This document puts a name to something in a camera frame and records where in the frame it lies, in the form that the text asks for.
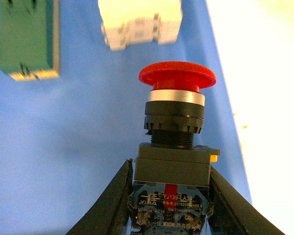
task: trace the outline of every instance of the small green component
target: small green component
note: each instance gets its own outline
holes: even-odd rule
[[[58,0],[0,0],[0,69],[15,80],[59,75]]]

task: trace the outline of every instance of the blue cloth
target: blue cloth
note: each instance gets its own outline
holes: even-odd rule
[[[221,149],[214,167],[251,201],[207,6],[187,0],[182,7],[176,43],[111,52],[97,1],[61,1],[60,77],[15,82],[0,71],[0,235],[64,234],[85,214],[139,143],[149,142],[151,87],[137,76],[159,61],[194,62],[217,75],[202,90],[196,144]]]

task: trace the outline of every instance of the silver ring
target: silver ring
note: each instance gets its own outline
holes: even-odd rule
[[[205,96],[203,94],[182,90],[150,91],[148,101],[180,101],[205,106]]]

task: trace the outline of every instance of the yellow tab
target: yellow tab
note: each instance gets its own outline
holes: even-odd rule
[[[218,161],[218,156],[217,155],[210,155],[210,162],[215,163]]]

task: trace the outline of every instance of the white block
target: white block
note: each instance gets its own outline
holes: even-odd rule
[[[98,0],[101,30],[111,50],[129,44],[173,43],[182,20],[180,0]]]

